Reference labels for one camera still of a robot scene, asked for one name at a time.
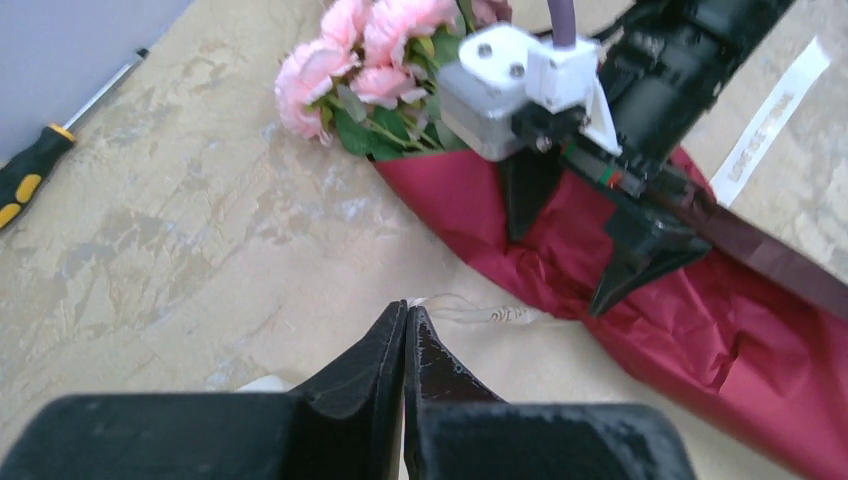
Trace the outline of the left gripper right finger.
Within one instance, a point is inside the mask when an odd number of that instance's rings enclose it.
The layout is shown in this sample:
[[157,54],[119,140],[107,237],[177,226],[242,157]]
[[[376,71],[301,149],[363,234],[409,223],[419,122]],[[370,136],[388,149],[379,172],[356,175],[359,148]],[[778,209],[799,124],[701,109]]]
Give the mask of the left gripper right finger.
[[412,479],[693,479],[676,428],[634,403],[505,401],[407,316],[404,461]]

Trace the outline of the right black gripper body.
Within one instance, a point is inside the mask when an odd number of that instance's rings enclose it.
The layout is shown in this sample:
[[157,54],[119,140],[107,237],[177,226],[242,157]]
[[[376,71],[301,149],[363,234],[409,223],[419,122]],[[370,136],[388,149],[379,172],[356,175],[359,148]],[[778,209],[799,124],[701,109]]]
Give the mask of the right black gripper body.
[[790,1],[637,1],[597,34],[621,37],[593,65],[610,109],[613,155],[568,135],[569,181],[583,180],[602,218],[695,219],[716,209],[675,152]]

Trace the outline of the pink flower bouquet red wrap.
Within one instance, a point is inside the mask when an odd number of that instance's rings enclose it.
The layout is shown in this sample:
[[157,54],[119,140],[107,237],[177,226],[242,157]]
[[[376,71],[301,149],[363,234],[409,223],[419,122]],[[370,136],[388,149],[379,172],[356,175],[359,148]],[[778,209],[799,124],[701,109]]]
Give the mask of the pink flower bouquet red wrap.
[[[530,34],[569,48],[573,5],[552,1],[551,26]],[[319,37],[277,77],[287,129],[338,135],[370,160],[402,201],[465,263],[522,301],[580,320],[636,379],[811,479],[847,475],[847,287],[722,206],[682,149],[677,162],[717,207],[679,219],[711,250],[630,293],[602,315],[588,309],[613,241],[562,176],[529,232],[509,240],[497,163],[441,120],[437,74],[467,36],[514,26],[505,1],[336,1]]]

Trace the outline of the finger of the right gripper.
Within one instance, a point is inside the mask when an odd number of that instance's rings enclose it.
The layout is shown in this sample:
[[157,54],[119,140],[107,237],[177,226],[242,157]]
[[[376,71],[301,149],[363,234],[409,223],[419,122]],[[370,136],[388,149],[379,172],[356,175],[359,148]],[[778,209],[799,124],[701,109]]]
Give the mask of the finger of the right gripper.
[[604,224],[613,241],[588,312],[604,314],[634,290],[702,259],[711,244],[668,211],[625,199]]
[[555,149],[525,148],[497,163],[510,241],[518,242],[529,232],[557,189],[562,176],[559,158]]

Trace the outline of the cream printed ribbon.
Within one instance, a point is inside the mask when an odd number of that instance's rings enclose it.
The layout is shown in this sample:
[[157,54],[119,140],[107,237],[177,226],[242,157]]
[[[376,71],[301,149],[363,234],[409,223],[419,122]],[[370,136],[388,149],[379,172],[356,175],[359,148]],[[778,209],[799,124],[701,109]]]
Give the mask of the cream printed ribbon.
[[[693,140],[722,206],[845,278],[845,154],[826,148],[827,133],[841,128],[844,117],[829,112],[830,62],[818,40],[803,47],[780,42],[757,66],[745,69]],[[427,308],[448,345],[512,400],[619,401],[647,393],[586,327],[525,306],[476,274],[460,283],[421,288],[403,282],[399,267],[372,248],[348,247],[344,255],[368,261],[380,286]],[[291,334],[262,342],[283,361],[282,368],[252,375],[239,383],[241,390],[286,391],[351,337],[351,322],[328,313],[336,306],[361,313],[364,278],[332,266],[306,267],[296,278],[329,284],[331,291],[317,297],[316,314],[300,302],[285,307],[280,321]]]

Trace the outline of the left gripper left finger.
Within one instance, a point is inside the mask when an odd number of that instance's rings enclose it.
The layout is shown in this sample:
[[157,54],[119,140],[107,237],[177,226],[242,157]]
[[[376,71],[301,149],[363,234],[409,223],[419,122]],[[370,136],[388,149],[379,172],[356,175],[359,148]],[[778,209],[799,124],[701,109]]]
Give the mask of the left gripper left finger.
[[284,393],[58,398],[2,461],[5,479],[394,479],[405,302]]

